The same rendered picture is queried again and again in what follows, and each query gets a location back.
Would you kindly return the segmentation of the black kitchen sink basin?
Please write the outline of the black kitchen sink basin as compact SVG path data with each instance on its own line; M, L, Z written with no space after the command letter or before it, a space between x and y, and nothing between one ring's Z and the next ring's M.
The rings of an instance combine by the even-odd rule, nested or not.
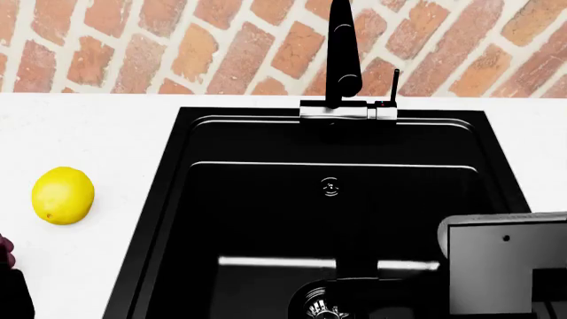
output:
M441 221L527 212L480 111L182 108L103 319L286 319L320 280L355 319L446 319Z

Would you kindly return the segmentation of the round sink overflow cap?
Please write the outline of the round sink overflow cap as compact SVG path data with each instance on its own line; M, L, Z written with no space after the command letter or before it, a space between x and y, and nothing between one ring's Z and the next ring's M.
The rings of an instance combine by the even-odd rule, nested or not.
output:
M341 182L336 177L326 177L320 181L322 194L327 197L337 196L342 188Z

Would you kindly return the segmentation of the chrome sink drain strainer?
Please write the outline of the chrome sink drain strainer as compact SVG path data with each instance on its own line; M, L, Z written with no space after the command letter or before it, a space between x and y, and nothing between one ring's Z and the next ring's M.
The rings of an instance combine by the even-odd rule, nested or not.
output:
M286 319L355 319L332 294L333 280L320 280L301 286L288 303Z

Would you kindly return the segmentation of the black kitchen faucet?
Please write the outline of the black kitchen faucet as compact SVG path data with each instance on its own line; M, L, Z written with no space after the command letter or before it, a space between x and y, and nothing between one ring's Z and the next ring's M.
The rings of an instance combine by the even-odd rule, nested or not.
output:
M323 100L301 100L299 119L331 124L334 121L383 121L398 119L396 102L400 70L392 77L391 97L368 103L351 100L362 89L361 64L349 0L330 5L325 96Z

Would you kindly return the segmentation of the yellow lemon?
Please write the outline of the yellow lemon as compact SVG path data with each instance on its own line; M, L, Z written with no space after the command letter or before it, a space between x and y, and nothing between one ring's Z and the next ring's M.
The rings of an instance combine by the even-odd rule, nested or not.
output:
M54 225L71 225L87 216L95 197L92 181L81 170L56 167L35 183L32 207L42 220Z

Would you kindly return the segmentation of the dark purple round vegetable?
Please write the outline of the dark purple round vegetable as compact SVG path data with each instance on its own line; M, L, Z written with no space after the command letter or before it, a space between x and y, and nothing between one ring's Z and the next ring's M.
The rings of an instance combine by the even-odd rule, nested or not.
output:
M12 241L9 238L4 237L0 234L0 246L2 246L3 249L4 249L4 255L5 255L5 259L6 259L8 268L13 268L15 263L16 263L16 259L15 259L14 255L12 254L13 249L14 249L14 244L12 243Z

